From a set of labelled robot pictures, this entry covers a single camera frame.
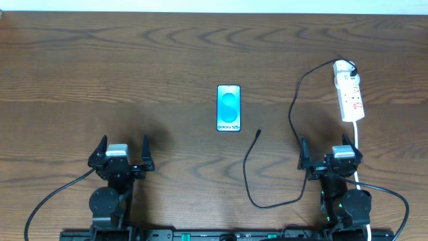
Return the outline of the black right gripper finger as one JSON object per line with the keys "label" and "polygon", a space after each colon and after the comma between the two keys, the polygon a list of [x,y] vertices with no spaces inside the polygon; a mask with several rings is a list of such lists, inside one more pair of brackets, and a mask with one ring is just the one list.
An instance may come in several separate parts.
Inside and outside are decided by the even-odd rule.
{"label": "black right gripper finger", "polygon": [[346,146],[350,146],[352,148],[352,150],[354,151],[356,158],[362,157],[362,153],[358,150],[356,145],[349,139],[347,134],[342,135],[342,144],[346,145]]}
{"label": "black right gripper finger", "polygon": [[310,152],[308,149],[307,140],[305,137],[300,138],[300,157],[298,161],[298,169],[307,169],[310,166]]}

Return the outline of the blue Galaxy smartphone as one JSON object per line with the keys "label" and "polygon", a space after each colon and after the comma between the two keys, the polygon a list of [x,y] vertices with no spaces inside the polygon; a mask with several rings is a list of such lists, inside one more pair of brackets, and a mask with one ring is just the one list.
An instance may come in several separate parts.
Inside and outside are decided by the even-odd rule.
{"label": "blue Galaxy smartphone", "polygon": [[241,130],[241,86],[218,85],[217,131],[239,132]]}

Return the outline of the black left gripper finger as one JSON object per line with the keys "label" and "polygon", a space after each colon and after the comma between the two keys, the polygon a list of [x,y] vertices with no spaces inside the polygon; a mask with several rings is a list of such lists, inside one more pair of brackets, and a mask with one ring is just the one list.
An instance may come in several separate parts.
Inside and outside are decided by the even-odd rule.
{"label": "black left gripper finger", "polygon": [[150,152],[147,135],[145,135],[143,138],[141,159],[142,159],[145,171],[155,170],[155,164]]}
{"label": "black left gripper finger", "polygon": [[88,166],[91,168],[97,168],[105,162],[106,150],[108,144],[108,137],[104,135],[99,142],[98,146],[95,148],[93,153],[88,158]]}

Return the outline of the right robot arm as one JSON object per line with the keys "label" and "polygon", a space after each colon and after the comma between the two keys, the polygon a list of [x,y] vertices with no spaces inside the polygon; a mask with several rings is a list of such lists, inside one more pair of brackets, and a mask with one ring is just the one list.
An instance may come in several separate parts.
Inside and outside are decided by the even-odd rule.
{"label": "right robot arm", "polygon": [[325,239],[333,240],[339,232],[362,230],[370,224],[371,194],[361,189],[348,189],[348,178],[361,163],[362,154],[347,135],[342,144],[333,146],[331,154],[323,161],[312,161],[306,138],[300,139],[298,169],[306,171],[306,179],[321,184],[321,210],[326,214],[328,227],[323,231]]}

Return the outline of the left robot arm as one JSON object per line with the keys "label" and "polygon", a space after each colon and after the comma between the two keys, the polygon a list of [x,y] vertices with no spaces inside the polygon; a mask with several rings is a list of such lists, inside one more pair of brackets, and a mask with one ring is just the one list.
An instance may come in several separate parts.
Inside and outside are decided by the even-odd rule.
{"label": "left robot arm", "polygon": [[92,212],[91,240],[144,239],[139,228],[131,224],[130,210],[134,182],[144,179],[147,172],[155,170],[147,136],[144,136],[142,142],[142,163],[131,165],[129,159],[128,145],[109,145],[106,136],[102,137],[88,158],[88,166],[108,182],[106,187],[94,191],[89,200]]}

